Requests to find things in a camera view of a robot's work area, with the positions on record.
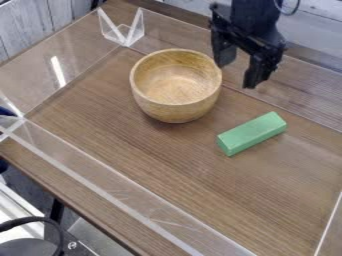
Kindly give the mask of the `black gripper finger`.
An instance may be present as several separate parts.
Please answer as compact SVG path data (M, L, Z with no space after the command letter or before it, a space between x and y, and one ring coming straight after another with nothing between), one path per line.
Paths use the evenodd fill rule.
M271 73L278 68L280 60L280 55L252 55L250 57L250 66L244 72L243 87L255 89L258 84L270 78Z
M232 31L212 31L211 45L214 60L219 68L234 62L236 58L235 33Z

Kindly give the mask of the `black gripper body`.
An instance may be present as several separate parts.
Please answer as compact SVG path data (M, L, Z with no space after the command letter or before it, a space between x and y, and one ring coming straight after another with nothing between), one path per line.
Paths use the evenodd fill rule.
M235 33L236 51L283 56L286 40L278 31L283 0L231 0L231 5L210 5L210 29Z

